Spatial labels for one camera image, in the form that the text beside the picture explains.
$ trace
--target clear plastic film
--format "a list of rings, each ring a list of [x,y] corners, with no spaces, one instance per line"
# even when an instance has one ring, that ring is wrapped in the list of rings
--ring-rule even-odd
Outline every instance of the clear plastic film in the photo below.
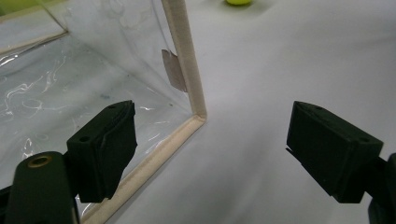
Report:
[[[138,147],[128,174],[191,116],[186,93],[171,86],[164,67],[163,49],[175,50],[161,1],[38,3],[25,19],[7,19],[8,28],[25,29],[19,40],[0,42],[0,189],[12,184],[20,161],[65,153],[67,139],[103,108],[133,100]],[[56,31],[49,27],[45,38],[14,21],[43,12]],[[87,204],[78,201],[78,209]]]

